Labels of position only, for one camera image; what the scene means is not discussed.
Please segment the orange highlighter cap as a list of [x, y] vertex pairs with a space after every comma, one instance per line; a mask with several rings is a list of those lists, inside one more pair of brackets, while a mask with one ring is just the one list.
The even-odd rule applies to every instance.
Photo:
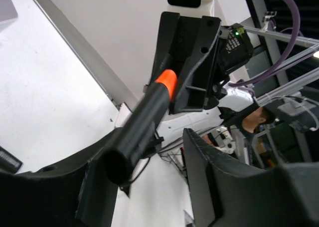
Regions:
[[177, 84], [177, 75], [171, 69], [166, 69], [156, 80], [155, 83], [163, 84], [169, 93], [170, 101], [173, 99], [173, 94]]

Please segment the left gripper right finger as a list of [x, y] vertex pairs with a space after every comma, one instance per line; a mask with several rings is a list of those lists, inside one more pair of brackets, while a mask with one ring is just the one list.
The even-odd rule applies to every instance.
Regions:
[[183, 131], [186, 172], [197, 227], [316, 227], [319, 165], [262, 170]]

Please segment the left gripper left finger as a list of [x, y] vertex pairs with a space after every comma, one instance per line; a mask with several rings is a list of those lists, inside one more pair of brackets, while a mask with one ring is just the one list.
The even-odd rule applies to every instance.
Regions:
[[109, 227], [118, 187], [100, 154], [115, 129], [93, 145], [37, 172], [0, 172], [2, 227]]

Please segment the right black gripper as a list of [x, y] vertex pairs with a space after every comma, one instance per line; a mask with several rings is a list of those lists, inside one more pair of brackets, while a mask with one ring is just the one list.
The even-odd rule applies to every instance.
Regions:
[[172, 66], [177, 68], [178, 81], [169, 114], [202, 111], [206, 95], [224, 95], [230, 74], [253, 55], [240, 24], [222, 26], [217, 17], [165, 11], [160, 16], [151, 82], [170, 67], [173, 41]]

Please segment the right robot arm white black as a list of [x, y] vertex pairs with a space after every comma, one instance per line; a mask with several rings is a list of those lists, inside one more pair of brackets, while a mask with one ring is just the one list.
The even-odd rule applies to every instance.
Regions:
[[217, 17], [160, 16], [157, 46], [145, 94], [123, 127], [120, 143], [165, 142], [219, 126], [252, 107], [252, 92], [237, 87], [230, 74], [246, 64], [253, 45], [240, 24], [223, 26]]

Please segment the orange tip black highlighter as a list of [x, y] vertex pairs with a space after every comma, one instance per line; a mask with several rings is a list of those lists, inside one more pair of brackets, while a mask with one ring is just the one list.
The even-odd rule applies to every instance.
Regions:
[[153, 83], [123, 127], [107, 143], [103, 160], [112, 183], [122, 185], [129, 180], [169, 104], [167, 87]]

